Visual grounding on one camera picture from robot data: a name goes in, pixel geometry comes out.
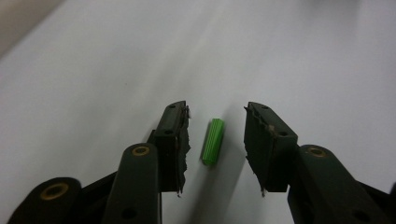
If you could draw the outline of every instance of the green cylinder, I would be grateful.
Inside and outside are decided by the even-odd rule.
[[[202,161],[205,165],[214,165],[218,161],[223,128],[223,120],[212,119],[205,142],[204,155],[202,157]]]

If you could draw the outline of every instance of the ridged green cylinder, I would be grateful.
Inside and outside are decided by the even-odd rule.
[[[218,161],[223,128],[223,120],[212,119],[205,142],[204,155],[202,157],[202,161],[205,165],[214,165]]]

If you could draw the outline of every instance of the gray surface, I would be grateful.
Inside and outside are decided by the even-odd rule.
[[[117,169],[166,105],[191,106],[185,193],[163,223],[291,223],[245,160],[248,101],[299,143],[332,150],[360,181],[396,180],[396,2],[68,0],[0,61],[0,222],[37,184],[88,185]],[[212,118],[226,132],[199,161]]]

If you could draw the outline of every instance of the white table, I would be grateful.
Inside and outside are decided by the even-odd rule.
[[[292,223],[287,194],[263,199],[245,159],[248,101],[388,192],[395,11],[393,0],[65,1],[0,61],[0,222],[43,181],[115,171],[179,100],[192,150],[182,198],[163,194],[164,224]],[[213,118],[226,132],[208,169]]]

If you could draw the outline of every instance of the black plastic part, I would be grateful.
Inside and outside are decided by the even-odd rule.
[[[392,223],[396,223],[396,184],[393,185],[393,189],[390,194],[382,192],[379,189],[375,189],[366,184],[360,183],[364,190],[374,200],[376,205],[388,216]]]
[[[188,127],[189,107],[185,101],[165,108],[154,133],[160,158],[162,192],[183,191],[186,182],[184,172],[187,170],[186,154],[190,150]]]
[[[324,147],[300,147],[288,200],[295,223],[391,223],[360,183]]]
[[[65,223],[72,216],[81,185],[76,179],[58,177],[35,187],[8,223]]]
[[[155,145],[154,134],[155,134],[155,130],[152,130],[150,135],[149,135],[149,137],[148,137],[147,143],[151,143],[152,145]]]
[[[116,173],[107,175],[83,188],[78,197],[73,223],[100,223],[105,212],[108,194],[113,186]]]
[[[125,149],[102,223],[162,222],[158,151],[152,144]]]
[[[249,102],[245,148],[262,190],[286,192],[297,149],[297,134],[268,106]]]

